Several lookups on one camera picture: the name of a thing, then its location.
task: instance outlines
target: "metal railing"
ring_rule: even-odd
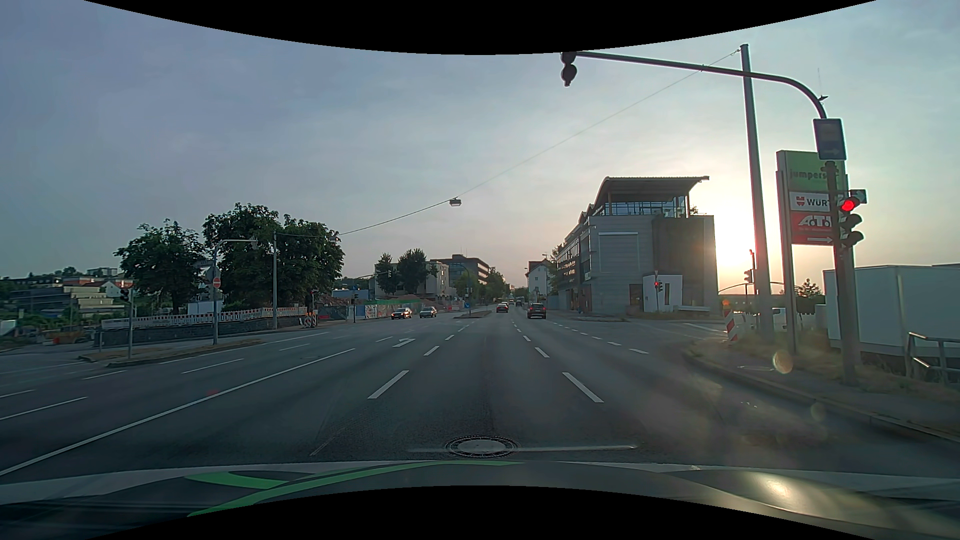
[[[937,342],[937,352],[939,353],[940,365],[931,365],[926,361],[917,358],[917,340],[922,339],[923,341],[936,341]],[[916,370],[912,369],[916,367],[916,364],[910,360],[914,360],[919,363],[926,369],[932,369],[940,374],[940,384],[947,384],[949,382],[949,372],[960,373],[960,369],[947,367],[947,343],[960,343],[960,338],[955,337],[930,337],[928,335],[922,335],[916,332],[907,333],[907,346],[906,346],[906,363],[907,363],[907,377],[911,377],[911,373],[914,375],[919,375]]]

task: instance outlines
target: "blue traffic sign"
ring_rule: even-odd
[[[813,135],[817,139],[817,158],[824,161],[847,159],[840,118],[814,119]]]

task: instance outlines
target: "dark car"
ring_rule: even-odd
[[[534,317],[546,318],[546,306],[543,304],[531,304],[530,307],[527,307],[527,318],[532,319]]]

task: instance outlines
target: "red traffic light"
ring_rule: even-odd
[[[853,197],[847,197],[842,203],[840,203],[840,209],[844,212],[853,211],[857,206],[860,205],[860,201],[857,201]]]

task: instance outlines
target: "road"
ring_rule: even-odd
[[[0,369],[0,483],[121,470],[450,458],[472,435],[522,459],[960,478],[955,452],[827,418],[681,360],[719,327],[525,311],[270,334],[128,368]],[[6,365],[0,356],[0,365]],[[55,377],[45,373],[56,370]]]

